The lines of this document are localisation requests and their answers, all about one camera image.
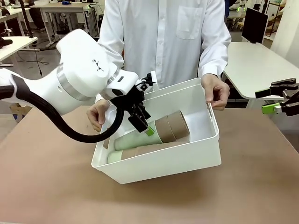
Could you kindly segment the person's right hand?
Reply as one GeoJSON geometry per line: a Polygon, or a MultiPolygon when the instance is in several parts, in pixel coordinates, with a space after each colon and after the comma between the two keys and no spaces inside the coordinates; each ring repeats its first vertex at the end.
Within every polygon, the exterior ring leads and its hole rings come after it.
{"type": "Polygon", "coordinates": [[[105,123],[106,117],[105,112],[109,108],[110,103],[101,99],[98,102],[94,103],[86,112],[87,117],[95,131],[100,132],[102,125],[105,123]]]}

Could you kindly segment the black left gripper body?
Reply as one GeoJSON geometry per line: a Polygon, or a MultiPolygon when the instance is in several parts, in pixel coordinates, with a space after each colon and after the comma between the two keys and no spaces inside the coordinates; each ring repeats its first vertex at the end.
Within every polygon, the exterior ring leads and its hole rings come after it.
{"type": "Polygon", "coordinates": [[[141,103],[144,101],[144,92],[139,90],[136,86],[126,94],[122,96],[117,96],[110,100],[113,105],[117,108],[121,108],[124,111],[127,111],[130,115],[135,114],[134,104],[141,103]]]}

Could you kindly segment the person's left hand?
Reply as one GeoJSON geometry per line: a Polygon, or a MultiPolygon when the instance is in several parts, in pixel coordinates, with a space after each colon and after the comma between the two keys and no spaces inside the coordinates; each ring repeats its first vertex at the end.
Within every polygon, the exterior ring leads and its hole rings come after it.
{"type": "Polygon", "coordinates": [[[215,110],[223,111],[229,97],[229,86],[214,74],[205,74],[201,78],[201,85],[205,91],[206,102],[215,110]]]}

